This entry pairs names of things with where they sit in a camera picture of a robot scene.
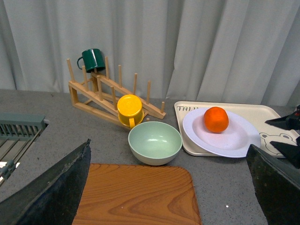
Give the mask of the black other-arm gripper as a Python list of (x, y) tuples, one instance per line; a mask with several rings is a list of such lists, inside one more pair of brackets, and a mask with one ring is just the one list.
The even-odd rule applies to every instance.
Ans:
[[(265, 121), (281, 129), (300, 131), (300, 106), (289, 116)], [(300, 147), (271, 141), (295, 167), (300, 167)], [(251, 144), (247, 164), (255, 187), (256, 198), (269, 225), (298, 225), (300, 223), (300, 173), (265, 151)]]

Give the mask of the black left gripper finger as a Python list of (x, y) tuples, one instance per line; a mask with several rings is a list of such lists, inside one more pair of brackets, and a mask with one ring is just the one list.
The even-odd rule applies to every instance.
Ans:
[(90, 140), (0, 203), (2, 225), (72, 224), (87, 181)]

